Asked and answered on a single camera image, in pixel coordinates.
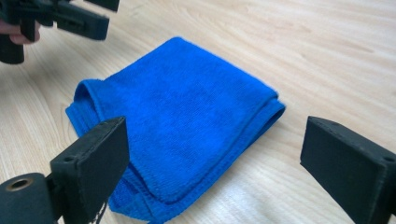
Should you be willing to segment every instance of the light wood surface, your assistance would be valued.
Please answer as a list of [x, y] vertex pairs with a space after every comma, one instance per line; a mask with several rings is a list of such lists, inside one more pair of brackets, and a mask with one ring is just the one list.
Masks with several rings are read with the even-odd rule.
[[[288, 108], [169, 223], [352, 223], [299, 164], [308, 115], [396, 152], [394, 0], [121, 0], [117, 14], [75, 4], [111, 18], [105, 42], [42, 28], [24, 64], [0, 64], [0, 182], [47, 175], [77, 139], [64, 110], [82, 79], [108, 77], [176, 35], [272, 86]], [[102, 223], [143, 222], [107, 210]]]

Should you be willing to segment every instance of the wood grain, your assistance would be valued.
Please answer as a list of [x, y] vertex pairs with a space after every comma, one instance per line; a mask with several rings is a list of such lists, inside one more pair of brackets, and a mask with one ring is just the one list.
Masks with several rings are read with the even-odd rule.
[[[183, 36], [279, 92], [287, 111], [169, 223], [352, 223], [299, 164], [308, 115], [396, 152], [393, 0], [121, 0], [107, 40], [43, 27], [25, 63], [0, 64], [0, 182], [50, 172], [77, 139], [64, 109], [77, 84], [105, 78]], [[390, 223], [396, 223], [393, 217]], [[102, 223], [144, 223], [107, 210]]]

